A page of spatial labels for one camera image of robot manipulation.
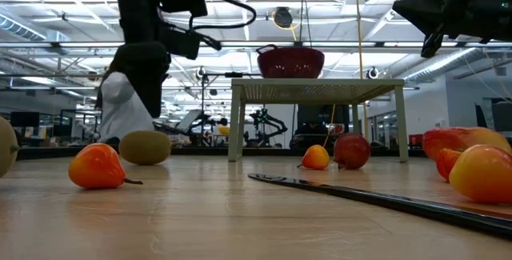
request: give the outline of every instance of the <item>white table top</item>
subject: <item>white table top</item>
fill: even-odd
[[[402,79],[232,79],[253,104],[359,104],[404,86]]]

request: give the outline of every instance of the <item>white table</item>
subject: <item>white table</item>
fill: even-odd
[[[230,145],[228,160],[242,156],[246,104],[338,104],[352,105],[352,119],[359,119],[358,104],[394,91],[400,162],[409,161],[401,79],[232,79]],[[361,133],[359,121],[353,121]]]

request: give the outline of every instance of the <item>table leg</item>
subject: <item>table leg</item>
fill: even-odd
[[[242,102],[242,103],[240,103],[240,114],[238,116],[237,160],[242,157],[243,133],[244,133],[245,121],[246,121],[246,104],[244,102]]]
[[[230,144],[227,153],[227,159],[230,162],[236,162],[238,160],[238,137],[243,135],[243,130],[238,131],[240,127],[238,122],[238,110],[240,109],[241,94],[242,88],[240,86],[233,86],[233,93],[231,95]]]
[[[358,111],[358,104],[352,104],[352,128],[354,133],[360,134],[361,133],[361,127],[359,125],[359,111]]]
[[[400,162],[409,161],[409,147],[407,143],[406,105],[403,97],[403,87],[394,88],[394,98],[397,107],[398,122],[398,148],[400,149]]]

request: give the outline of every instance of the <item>table surface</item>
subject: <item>table surface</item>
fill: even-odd
[[[359,104],[404,86],[401,79],[233,79],[253,104]]]
[[[426,158],[374,157],[362,169],[296,168],[300,157],[173,156],[124,163],[143,186],[84,191],[71,158],[21,161],[0,179],[2,259],[493,259],[506,240],[365,203],[258,182],[263,173],[512,214],[474,204]]]

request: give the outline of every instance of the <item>white cloth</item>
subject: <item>white cloth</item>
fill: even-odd
[[[154,130],[153,119],[123,73],[113,72],[102,84],[100,142],[140,130]]]

